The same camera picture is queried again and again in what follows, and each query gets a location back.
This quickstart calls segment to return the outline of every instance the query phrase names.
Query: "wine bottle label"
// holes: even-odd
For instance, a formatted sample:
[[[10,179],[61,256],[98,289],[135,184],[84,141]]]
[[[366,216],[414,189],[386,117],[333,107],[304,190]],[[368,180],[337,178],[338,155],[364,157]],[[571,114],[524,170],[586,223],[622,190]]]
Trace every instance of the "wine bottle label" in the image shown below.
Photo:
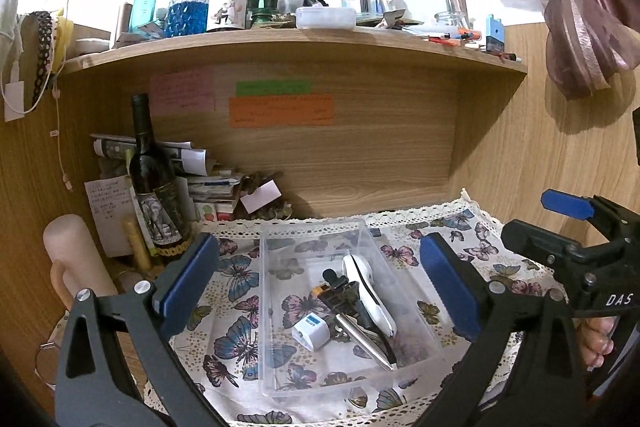
[[[180,212],[175,182],[136,197],[156,254],[172,257],[184,253],[191,244],[190,224]]]
[[[209,0],[207,31],[219,28],[244,30],[246,0]]]

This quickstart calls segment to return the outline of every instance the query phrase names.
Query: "butterfly tablecloth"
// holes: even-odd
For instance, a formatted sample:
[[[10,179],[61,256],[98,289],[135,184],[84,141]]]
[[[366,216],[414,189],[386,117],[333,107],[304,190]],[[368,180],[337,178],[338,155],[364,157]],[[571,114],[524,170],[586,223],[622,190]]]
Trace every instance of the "butterfly tablecloth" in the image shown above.
[[[500,280],[515,293],[542,295],[551,287],[560,287],[550,270],[505,250],[499,238],[500,223],[483,212],[465,191],[451,203],[355,217],[366,220],[390,265],[410,273],[415,294],[420,295],[415,305],[442,345],[442,358],[432,363],[428,374],[418,380],[380,392],[367,390],[363,385],[354,388],[345,400],[323,403],[312,395],[308,400],[301,399],[298,405],[283,407],[263,396],[257,381],[258,238],[262,222],[206,222],[202,224],[203,231],[213,233],[220,242],[220,263],[187,328],[172,339],[172,347],[200,391],[230,423],[353,427],[371,421],[407,425],[420,416],[469,346],[454,331],[446,309],[420,266],[419,241],[430,232],[440,232],[460,259],[475,266],[486,280]],[[324,241],[308,247],[322,249],[331,245]],[[293,263],[271,276],[289,283],[301,270]],[[322,304],[308,294],[308,289],[286,296],[281,308],[278,313],[282,314],[285,327],[292,327],[308,312],[323,311]],[[521,337],[518,333],[511,335],[490,388],[506,379]],[[349,370],[362,356],[362,350],[354,345],[344,360],[345,369]],[[286,389],[311,389],[350,379],[347,371],[324,373],[314,353],[293,339],[280,347],[274,363],[285,371]],[[145,402],[163,410],[149,383]]]

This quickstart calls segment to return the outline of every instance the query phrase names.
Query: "wooden wall panel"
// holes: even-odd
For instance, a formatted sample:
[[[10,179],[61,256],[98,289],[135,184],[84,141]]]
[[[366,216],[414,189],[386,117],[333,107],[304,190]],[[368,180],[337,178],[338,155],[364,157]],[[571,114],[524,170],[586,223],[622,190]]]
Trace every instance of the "wooden wall panel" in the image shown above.
[[[544,24],[506,29],[508,51],[529,68],[519,86],[469,82],[461,89],[450,196],[466,187],[503,222],[523,219],[592,245],[602,242],[599,233],[544,210],[540,194],[599,194],[640,211],[631,121],[640,70],[616,75],[612,89],[567,102],[546,73],[546,34]]]
[[[442,201],[447,196],[458,81],[424,68],[366,63],[212,66],[216,110],[154,118],[156,136],[192,140],[244,172],[282,170],[282,189],[305,216],[343,216]],[[308,78],[334,97],[334,126],[234,129],[228,99],[239,80]],[[129,97],[148,78],[122,83]]]
[[[33,374],[38,344],[47,340],[64,307],[49,282],[50,261],[42,243],[49,221],[75,213],[93,219],[83,182],[98,175],[88,134],[117,132],[114,102],[105,84],[62,85],[62,155],[73,183],[62,183],[56,140],[56,109],[50,92],[34,113],[20,120],[0,120],[0,346],[27,388],[53,413],[52,392]]]

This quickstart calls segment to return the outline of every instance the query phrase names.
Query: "blue gripper pad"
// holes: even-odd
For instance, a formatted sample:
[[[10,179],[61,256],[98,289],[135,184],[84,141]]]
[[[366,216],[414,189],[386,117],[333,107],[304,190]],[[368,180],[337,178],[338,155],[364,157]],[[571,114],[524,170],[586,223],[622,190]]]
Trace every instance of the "blue gripper pad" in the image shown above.
[[[456,334],[469,342],[475,341],[482,330],[479,303],[459,272],[462,270],[462,273],[480,285],[484,284],[482,276],[471,263],[460,260],[437,232],[420,240],[420,263],[445,305]]]
[[[540,203],[547,210],[582,221],[590,219],[594,213],[588,198],[581,198],[552,188],[548,188],[542,193]]]
[[[175,281],[166,292],[161,291],[154,296],[157,298],[154,308],[164,318],[160,326],[160,336],[164,341],[184,330],[191,312],[218,268],[218,259],[218,240],[210,233],[201,232],[183,258],[169,264],[160,276],[172,270],[180,271],[179,275],[173,274]]]

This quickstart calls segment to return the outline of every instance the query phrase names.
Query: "orange sticky note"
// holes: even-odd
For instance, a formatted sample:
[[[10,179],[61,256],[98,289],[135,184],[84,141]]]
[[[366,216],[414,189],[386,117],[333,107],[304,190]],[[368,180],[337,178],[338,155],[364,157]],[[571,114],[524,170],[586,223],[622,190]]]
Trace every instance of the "orange sticky note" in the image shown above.
[[[236,96],[229,99],[229,126],[333,125],[330,94]]]

